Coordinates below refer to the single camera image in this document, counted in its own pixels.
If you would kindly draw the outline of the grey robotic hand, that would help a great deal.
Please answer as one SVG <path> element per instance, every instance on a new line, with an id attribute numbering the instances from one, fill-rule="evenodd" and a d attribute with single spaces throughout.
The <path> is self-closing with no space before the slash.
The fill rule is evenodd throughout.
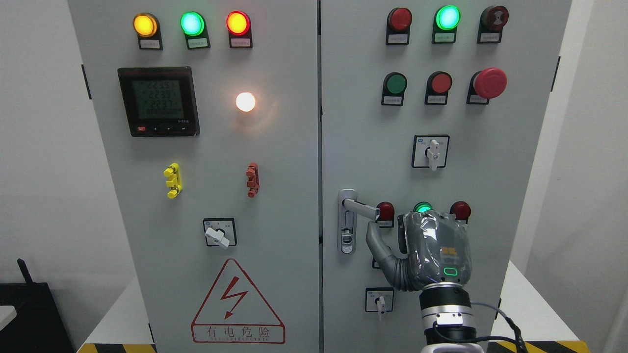
<path id="1" fill-rule="evenodd" d="M 399 291 L 421 291 L 433 283 L 462 286 L 471 279 L 471 249 L 466 226 L 435 210 L 401 217 L 407 255 L 399 258 L 384 243 L 379 226 L 367 225 L 366 243 L 388 284 Z"/>

